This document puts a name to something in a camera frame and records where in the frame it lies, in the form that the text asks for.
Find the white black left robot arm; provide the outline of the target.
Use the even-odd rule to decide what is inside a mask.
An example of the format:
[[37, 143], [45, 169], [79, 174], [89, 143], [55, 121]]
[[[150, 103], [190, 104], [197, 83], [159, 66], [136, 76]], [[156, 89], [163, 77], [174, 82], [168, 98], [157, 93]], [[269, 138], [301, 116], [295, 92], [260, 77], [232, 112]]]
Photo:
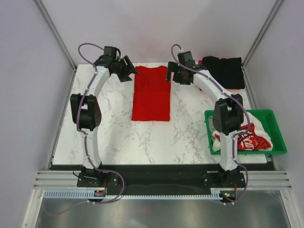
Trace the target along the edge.
[[116, 74], [120, 82], [127, 82], [131, 81], [131, 74], [139, 73], [127, 55], [109, 62], [105, 62], [105, 56], [103, 56], [96, 63], [98, 65], [93, 66], [93, 73], [83, 91], [70, 96], [72, 120], [82, 137], [83, 166], [87, 169], [99, 169], [102, 164], [97, 135], [102, 120], [98, 96], [104, 84], [112, 74]]

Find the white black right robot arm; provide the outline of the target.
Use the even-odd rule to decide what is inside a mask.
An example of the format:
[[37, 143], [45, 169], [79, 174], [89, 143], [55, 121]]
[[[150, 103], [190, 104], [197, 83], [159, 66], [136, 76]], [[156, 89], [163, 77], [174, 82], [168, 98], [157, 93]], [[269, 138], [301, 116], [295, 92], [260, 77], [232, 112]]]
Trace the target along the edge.
[[237, 140], [245, 111], [242, 96], [233, 95], [226, 90], [209, 71], [203, 69], [199, 64], [188, 68], [175, 62], [169, 62], [166, 81], [170, 80], [181, 85], [196, 85], [214, 103], [212, 122], [219, 133], [219, 165], [224, 170], [218, 174], [217, 179], [221, 186], [230, 186], [235, 181], [235, 176], [231, 171], [238, 166]]

